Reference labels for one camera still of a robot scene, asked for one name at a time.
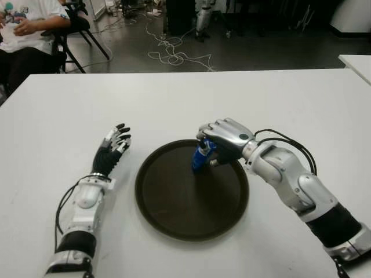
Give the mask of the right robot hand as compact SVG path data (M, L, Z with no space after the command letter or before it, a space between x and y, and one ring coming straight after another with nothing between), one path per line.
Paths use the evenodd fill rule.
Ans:
M218 119L201 126L197 139L209 140L216 146L217 156L209 161L213 167L241 158L247 162L257 148L254 134L231 118Z

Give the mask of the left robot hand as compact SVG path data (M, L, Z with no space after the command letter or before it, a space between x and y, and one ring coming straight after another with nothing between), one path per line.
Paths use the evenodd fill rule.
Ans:
M108 177L123 153L131 145L130 128L124 123L114 126L103 138L94 156L91 173Z

